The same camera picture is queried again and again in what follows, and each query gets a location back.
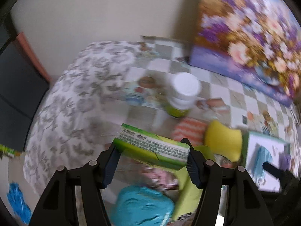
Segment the wooden trim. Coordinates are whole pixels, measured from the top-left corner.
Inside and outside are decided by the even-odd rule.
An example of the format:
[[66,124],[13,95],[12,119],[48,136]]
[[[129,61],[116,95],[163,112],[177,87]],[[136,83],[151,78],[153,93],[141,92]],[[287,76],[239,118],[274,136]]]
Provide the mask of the wooden trim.
[[38,58],[34,54],[33,50],[31,49],[31,46],[26,40],[26,37],[23,32],[17,35],[16,40],[19,42],[20,46],[23,48],[26,55],[31,60],[31,63],[34,65],[34,67],[37,69],[37,71],[41,74],[42,77],[45,78],[47,82],[51,82],[51,77],[48,75],[45,68],[41,65]]

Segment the green box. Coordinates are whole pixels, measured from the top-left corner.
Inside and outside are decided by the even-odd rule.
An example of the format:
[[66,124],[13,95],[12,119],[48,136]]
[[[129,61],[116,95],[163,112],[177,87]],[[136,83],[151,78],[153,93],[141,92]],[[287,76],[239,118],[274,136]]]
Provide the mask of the green box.
[[154,167],[171,171],[186,166],[190,146],[122,124],[113,140],[124,155]]

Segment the floral canvas painting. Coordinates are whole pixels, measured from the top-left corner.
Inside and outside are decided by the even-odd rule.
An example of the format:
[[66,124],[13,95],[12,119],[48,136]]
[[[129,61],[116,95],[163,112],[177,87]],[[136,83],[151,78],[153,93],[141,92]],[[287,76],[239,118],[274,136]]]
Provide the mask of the floral canvas painting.
[[200,0],[189,64],[289,106],[300,84],[301,28],[283,0]]

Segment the dark cabinet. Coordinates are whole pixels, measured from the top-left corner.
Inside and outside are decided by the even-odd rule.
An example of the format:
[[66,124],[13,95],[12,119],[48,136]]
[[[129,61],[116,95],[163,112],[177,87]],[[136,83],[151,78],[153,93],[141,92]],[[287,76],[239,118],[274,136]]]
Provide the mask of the dark cabinet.
[[0,99],[0,143],[22,151],[31,119]]
[[32,118],[47,88],[46,81],[11,42],[0,55],[0,95]]
[[0,144],[23,151],[49,84],[0,25]]

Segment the bottle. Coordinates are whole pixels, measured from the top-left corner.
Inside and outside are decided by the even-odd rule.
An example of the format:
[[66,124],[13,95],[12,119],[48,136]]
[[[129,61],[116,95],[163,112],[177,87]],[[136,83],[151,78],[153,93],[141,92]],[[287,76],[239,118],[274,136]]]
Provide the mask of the bottle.
[[200,91],[201,84],[194,75],[187,72],[173,75],[167,92],[167,113],[176,118],[187,115]]

